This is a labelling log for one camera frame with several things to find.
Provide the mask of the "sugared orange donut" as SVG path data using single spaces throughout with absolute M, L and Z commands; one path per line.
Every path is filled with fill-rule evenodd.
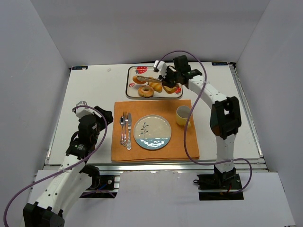
M 145 98 L 152 97 L 154 95 L 154 89 L 148 85 L 141 86 L 138 89 L 138 95 Z

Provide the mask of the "silver metal tongs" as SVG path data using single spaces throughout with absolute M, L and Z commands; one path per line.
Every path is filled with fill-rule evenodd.
M 153 83 L 162 83 L 162 81 L 159 80 L 159 79 L 152 79 L 152 78 L 143 77 L 143 76 L 137 76 L 136 79 L 138 81 L 146 81 L 146 82 L 153 82 Z

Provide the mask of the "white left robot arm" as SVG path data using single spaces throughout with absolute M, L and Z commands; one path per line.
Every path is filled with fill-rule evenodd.
M 113 122 L 113 114 L 99 106 L 88 107 L 83 103 L 72 111 L 79 119 L 78 129 L 45 191 L 34 203 L 27 203 L 23 208 L 26 227 L 63 227 L 64 218 L 73 204 L 86 189 L 97 186 L 100 179 L 99 169 L 87 161 L 101 145 L 99 134 Z

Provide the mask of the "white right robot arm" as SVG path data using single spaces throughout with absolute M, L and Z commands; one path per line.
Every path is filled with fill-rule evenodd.
M 207 81 L 206 70 L 192 69 L 185 55 L 173 59 L 173 66 L 163 61 L 154 63 L 154 71 L 159 72 L 163 85 L 173 87 L 184 85 L 196 93 L 211 110 L 210 128 L 216 138 L 216 162 L 212 175 L 201 176 L 197 184 L 202 190 L 228 190 L 236 179 L 233 162 L 234 142 L 241 127 L 240 104 L 237 97 L 227 97 Z

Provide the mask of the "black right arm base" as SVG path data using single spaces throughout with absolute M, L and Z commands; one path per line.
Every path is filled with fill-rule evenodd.
M 242 184 L 236 168 L 221 173 L 216 167 L 213 174 L 201 174 L 193 183 L 198 186 L 200 201 L 243 200 Z

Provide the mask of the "brown bread slice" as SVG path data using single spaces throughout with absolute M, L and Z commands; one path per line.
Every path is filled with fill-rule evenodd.
M 178 86 L 174 86 L 174 87 L 172 87 L 172 88 L 170 88 L 170 87 L 168 87 L 168 86 L 162 86 L 162 87 L 163 87 L 163 89 L 165 90 L 165 92 L 168 93 L 168 94 L 175 93 L 176 90 L 177 90 L 177 88 L 178 88 Z

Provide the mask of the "striped orange bread roll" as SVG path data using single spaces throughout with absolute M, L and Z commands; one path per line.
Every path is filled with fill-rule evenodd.
M 154 91 L 160 93 L 162 92 L 162 84 L 156 82 L 148 82 L 148 85 L 153 88 Z

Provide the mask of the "silver fork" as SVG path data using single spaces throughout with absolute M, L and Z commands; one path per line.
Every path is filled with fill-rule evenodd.
M 128 113 L 123 113 L 123 146 L 127 145 L 127 121 L 128 121 Z

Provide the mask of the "yellow ceramic mug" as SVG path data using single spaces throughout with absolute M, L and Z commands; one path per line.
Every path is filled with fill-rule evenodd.
M 185 126 L 190 116 L 191 108 L 188 106 L 179 106 L 176 110 L 176 122 L 179 126 Z

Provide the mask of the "silver table knife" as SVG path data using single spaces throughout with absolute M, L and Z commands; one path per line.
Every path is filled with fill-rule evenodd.
M 131 117 L 131 113 L 128 113 L 128 117 L 127 117 L 127 127 L 128 127 L 128 137 L 127 137 L 127 145 L 126 148 L 127 150 L 130 150 L 132 148 L 131 145 L 131 125 L 132 125 L 132 117 Z

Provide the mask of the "smooth oval orange bun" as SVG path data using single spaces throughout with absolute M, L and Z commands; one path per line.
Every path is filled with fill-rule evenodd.
M 141 84 L 141 85 L 145 84 L 147 82 L 146 79 L 142 76 L 133 76 L 132 80 L 134 83 Z

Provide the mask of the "white strawberry print tray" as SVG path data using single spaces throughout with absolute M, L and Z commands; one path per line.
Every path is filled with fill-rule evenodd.
M 127 83 L 126 83 L 126 90 L 125 94 L 130 99 L 144 99 L 138 93 L 138 89 L 141 86 L 148 85 L 146 82 L 145 84 L 137 84 L 133 81 L 134 76 L 144 76 L 144 77 L 151 77 L 158 79 L 160 73 L 154 72 L 153 66 L 131 66 L 128 70 L 127 75 Z M 153 97 L 151 99 L 179 99 L 183 95 L 183 89 L 181 85 L 178 85 L 178 88 L 173 93 L 167 93 L 165 89 L 162 89 L 161 92 L 154 92 Z

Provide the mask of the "blue and beige plate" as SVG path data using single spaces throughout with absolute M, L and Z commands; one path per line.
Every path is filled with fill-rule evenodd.
M 137 121 L 133 135 L 140 147 L 147 150 L 159 150 L 169 143 L 172 129 L 165 118 L 152 114 Z

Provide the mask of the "orange cloth placemat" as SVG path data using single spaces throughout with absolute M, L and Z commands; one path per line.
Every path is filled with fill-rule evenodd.
M 191 100 L 162 100 L 162 101 L 125 101 L 115 102 L 114 121 L 111 144 L 111 160 L 117 162 L 145 161 L 145 160 L 177 160 L 187 159 L 184 151 L 183 135 L 184 127 L 177 124 L 175 115 L 180 106 L 191 107 Z M 166 119 L 172 129 L 171 139 L 163 148 L 148 150 L 142 148 L 131 135 L 132 148 L 127 150 L 120 144 L 122 127 L 119 119 L 123 112 L 132 115 L 132 125 L 135 125 L 140 118 L 155 114 Z

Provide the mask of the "aluminium table frame rail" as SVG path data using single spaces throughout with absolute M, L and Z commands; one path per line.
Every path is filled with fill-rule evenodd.
M 241 100 L 241 103 L 242 103 L 242 106 L 243 106 L 243 109 L 244 109 L 244 112 L 246 115 L 246 119 L 248 121 L 248 125 L 250 127 L 250 131 L 252 134 L 252 138 L 254 140 L 255 147 L 256 147 L 258 155 L 259 155 L 258 159 L 254 159 L 254 161 L 252 161 L 253 166 L 254 166 L 253 167 L 254 172 L 264 172 L 264 171 L 269 172 L 269 169 L 266 165 L 266 161 L 263 156 L 263 152 L 261 150 L 258 134 L 257 134 L 256 128 L 255 128 L 253 118 L 252 118 L 250 107 L 249 107 L 248 101 L 246 99 L 246 96 L 244 94 L 244 90 L 243 90 L 243 87 L 240 82 L 240 78 L 239 78 L 237 70 L 236 70 L 236 63 L 230 62 L 229 67 L 230 67 L 230 71 L 231 71 L 232 77 L 234 79 L 234 83 L 237 88 L 238 94 L 240 96 L 240 100 Z

